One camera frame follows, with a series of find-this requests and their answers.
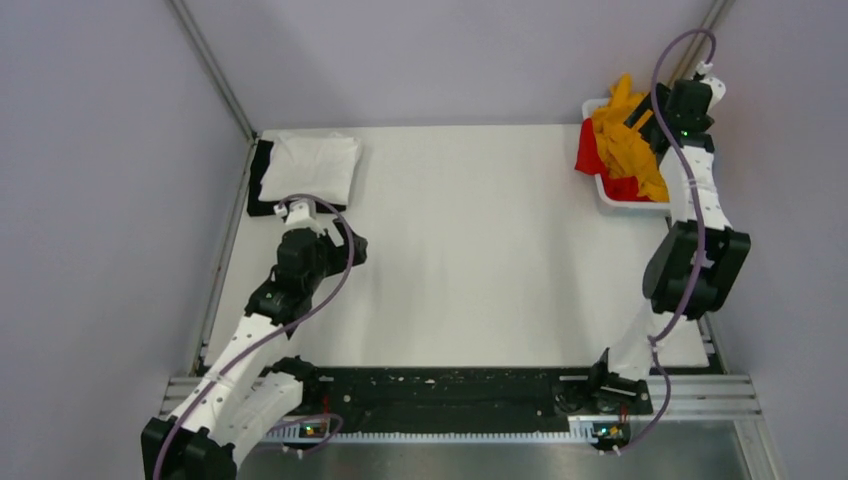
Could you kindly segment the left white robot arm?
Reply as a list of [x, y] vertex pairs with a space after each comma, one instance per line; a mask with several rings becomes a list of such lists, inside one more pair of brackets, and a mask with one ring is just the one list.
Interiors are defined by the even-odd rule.
[[277, 260], [251, 293], [231, 340], [186, 399], [167, 418], [152, 418], [141, 433], [147, 479], [233, 479], [247, 454], [284, 415], [308, 413], [320, 386], [303, 375], [277, 372], [294, 330], [328, 305], [313, 297], [333, 276], [347, 280], [367, 259], [368, 242], [344, 218], [333, 225], [337, 245], [313, 220], [289, 223]]

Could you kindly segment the yellow t shirt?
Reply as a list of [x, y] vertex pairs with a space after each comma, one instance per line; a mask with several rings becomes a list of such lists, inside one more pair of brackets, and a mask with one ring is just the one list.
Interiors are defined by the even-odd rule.
[[602, 181], [613, 200], [667, 203], [670, 197], [655, 154], [639, 133], [653, 116], [639, 114], [635, 125], [625, 124], [645, 99], [644, 92], [633, 89], [631, 75], [624, 73], [611, 86], [607, 103], [590, 116]]

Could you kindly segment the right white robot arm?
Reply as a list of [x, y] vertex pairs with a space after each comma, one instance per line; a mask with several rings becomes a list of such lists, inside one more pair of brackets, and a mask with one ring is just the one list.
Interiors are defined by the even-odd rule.
[[603, 414], [652, 412], [647, 377], [659, 369], [667, 340], [685, 321], [719, 310], [749, 254], [749, 234], [735, 229], [713, 177], [712, 108], [725, 84], [697, 74], [662, 83], [635, 98], [615, 93], [593, 112], [597, 150], [647, 166], [666, 189], [670, 226], [642, 276], [643, 306], [628, 328], [592, 365], [586, 397]]

